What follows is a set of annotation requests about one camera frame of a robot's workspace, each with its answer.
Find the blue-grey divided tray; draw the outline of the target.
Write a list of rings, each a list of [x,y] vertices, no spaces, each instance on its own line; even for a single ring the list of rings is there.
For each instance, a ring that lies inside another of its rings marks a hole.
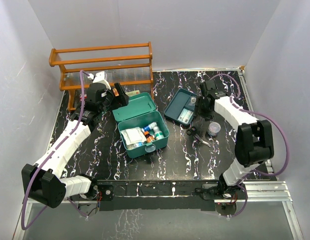
[[[174,121],[175,123],[188,127],[194,119],[194,111],[195,111],[195,105],[194,106],[188,105],[190,97],[197,98],[197,95],[186,89],[183,88],[179,89],[173,96],[172,100],[170,101],[166,109],[164,110],[164,116]],[[183,109],[187,109],[193,112],[193,115],[187,124],[184,124],[178,120]]]

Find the black scissors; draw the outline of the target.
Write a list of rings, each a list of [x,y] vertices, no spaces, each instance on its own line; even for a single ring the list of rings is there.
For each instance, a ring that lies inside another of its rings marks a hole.
[[[193,136],[196,140],[198,140],[200,143],[206,145],[207,147],[209,147],[209,148],[211,147],[211,145],[207,141],[203,140],[200,137],[200,135],[198,133],[198,130],[197,130],[197,128],[195,126],[192,126],[189,129],[187,129],[186,130],[186,134],[189,135],[189,136]]]

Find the teal medicine kit box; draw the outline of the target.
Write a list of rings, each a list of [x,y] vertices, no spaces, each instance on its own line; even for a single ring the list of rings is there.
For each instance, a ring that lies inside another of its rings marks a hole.
[[[147,92],[131,96],[127,106],[113,110],[114,119],[131,159],[168,145],[169,130]]]

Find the white-blue ointment tube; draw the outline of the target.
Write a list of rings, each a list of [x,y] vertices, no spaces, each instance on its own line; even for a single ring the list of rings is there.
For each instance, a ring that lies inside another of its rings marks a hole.
[[[144,126],[144,127],[142,127],[141,130],[142,130],[143,133],[144,132],[149,132],[149,131],[153,130],[154,127],[157,127],[157,122],[155,122],[155,121],[150,123],[150,124],[148,124],[148,125],[146,125],[146,126]]]

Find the white gauze pad packet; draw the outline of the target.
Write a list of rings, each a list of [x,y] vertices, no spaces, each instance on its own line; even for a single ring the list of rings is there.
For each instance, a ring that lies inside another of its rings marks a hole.
[[[120,133],[123,136],[126,145],[147,141],[140,127],[124,129],[121,130]]]

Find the brown bottle orange cap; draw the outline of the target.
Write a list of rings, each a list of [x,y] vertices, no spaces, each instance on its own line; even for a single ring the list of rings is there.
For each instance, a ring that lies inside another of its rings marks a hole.
[[[144,132],[144,136],[146,138],[147,143],[155,141],[154,137],[148,131]]]

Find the bag of blue-white packets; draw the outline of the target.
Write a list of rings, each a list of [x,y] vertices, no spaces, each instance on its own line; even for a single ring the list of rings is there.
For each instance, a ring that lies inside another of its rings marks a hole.
[[[127,145],[127,150],[132,151],[134,149],[141,149],[141,148],[144,148],[146,144],[147,144],[146,142],[136,142],[133,144],[129,144]]]

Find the white bottle green label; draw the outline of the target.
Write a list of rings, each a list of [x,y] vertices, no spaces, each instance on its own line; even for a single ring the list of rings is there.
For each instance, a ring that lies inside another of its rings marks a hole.
[[[155,140],[161,140],[165,137],[163,132],[160,130],[160,128],[158,126],[155,126],[153,128],[153,131],[154,131],[154,139]]]

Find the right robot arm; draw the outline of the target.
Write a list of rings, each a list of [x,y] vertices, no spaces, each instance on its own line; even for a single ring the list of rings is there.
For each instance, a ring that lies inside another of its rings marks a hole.
[[[274,156],[272,125],[245,112],[233,95],[217,89],[214,80],[201,83],[200,90],[201,96],[195,103],[196,115],[204,118],[215,112],[236,130],[235,159],[220,175],[217,186],[208,189],[211,194],[228,199],[240,189],[248,174]]]

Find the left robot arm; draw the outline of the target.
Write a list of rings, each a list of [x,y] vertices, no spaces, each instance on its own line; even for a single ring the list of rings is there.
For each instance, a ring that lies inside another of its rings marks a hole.
[[[108,89],[103,83],[92,83],[86,90],[84,105],[79,105],[70,116],[65,130],[51,148],[34,164],[26,164],[22,171],[22,183],[27,198],[50,208],[58,207],[71,196],[83,195],[92,200],[98,195],[94,177],[80,174],[62,178],[68,161],[99,125],[108,110],[125,107],[129,103],[120,83]]]

